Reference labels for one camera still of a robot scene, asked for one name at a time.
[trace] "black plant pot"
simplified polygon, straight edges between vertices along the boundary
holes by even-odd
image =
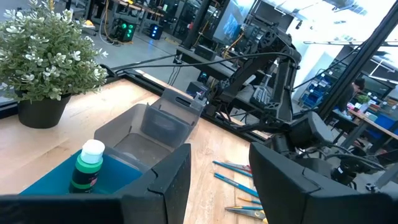
[[[18,103],[19,121],[30,128],[52,128],[60,122],[70,96],[71,94],[63,95],[59,101],[45,98],[30,103],[30,100],[23,100]]]

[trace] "potted plant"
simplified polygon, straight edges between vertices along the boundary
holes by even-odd
[[[81,38],[71,11],[55,13],[51,2],[30,0],[29,10],[7,10],[0,22],[0,88],[31,128],[57,125],[71,95],[98,91],[107,75],[95,62],[107,53]]]
[[[360,112],[363,113],[369,108],[369,101],[371,101],[371,99],[368,97],[368,95],[358,96],[358,103],[361,104],[359,107]]]

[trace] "gray plastic bin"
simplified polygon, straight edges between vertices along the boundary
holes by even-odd
[[[141,131],[172,147],[181,146],[196,126],[203,107],[173,90],[166,89],[162,97],[148,106]]]
[[[153,105],[133,106],[96,130],[94,138],[128,156],[131,165],[145,172],[187,140],[202,109],[192,99],[166,89]]]

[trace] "floor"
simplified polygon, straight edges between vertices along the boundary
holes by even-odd
[[[4,12],[5,9],[16,9],[16,7],[23,7],[26,6],[28,0],[13,0],[13,1],[4,1],[0,5],[0,12]],[[0,14],[0,21],[4,20],[2,13]],[[109,45],[106,42],[103,42],[100,39],[100,36],[97,35],[93,37],[92,35],[87,34],[90,36],[94,42],[95,46],[100,49],[107,51],[109,53],[107,58],[98,58],[98,63],[103,63],[111,68],[117,67],[120,65],[126,65],[129,63],[140,62],[143,60],[149,60],[157,57],[163,57],[166,55],[173,55],[175,54],[175,44],[168,42],[164,39],[161,40],[152,40],[146,35],[136,33],[133,38],[133,44],[130,45],[123,45],[123,46],[113,46]],[[165,60],[160,60],[157,62],[148,63],[147,65],[165,65],[171,64],[173,58],[168,58]],[[173,72],[173,68],[142,68],[141,70],[147,72],[148,74],[162,80],[164,82],[168,82],[170,75]],[[197,79],[199,75],[199,70],[193,67],[186,67],[182,68],[180,71],[180,75],[175,81],[174,87],[178,88],[179,90],[185,91],[187,89],[188,84],[191,81]],[[0,92],[0,103],[2,101],[7,101],[8,99],[1,97]],[[294,112],[299,112],[301,107],[299,107],[296,102],[293,103]],[[253,118],[248,118],[248,123],[256,122]],[[337,131],[332,131],[334,137],[338,135]],[[339,160],[330,161],[334,166],[337,166],[340,162]],[[363,186],[364,184],[374,182],[377,178],[382,174],[382,172],[378,172],[373,175],[361,174],[358,175],[355,181],[357,182],[358,186]],[[383,191],[396,191],[398,189],[398,185],[390,182],[384,188]],[[359,191],[366,191],[364,187],[359,187]]]

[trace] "person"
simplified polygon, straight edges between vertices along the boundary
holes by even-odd
[[[354,97],[354,95],[365,89],[365,79],[358,78],[356,79],[348,88],[344,91],[343,96],[340,98],[339,102],[337,103],[338,110],[343,114],[346,113],[347,110],[347,103]]]

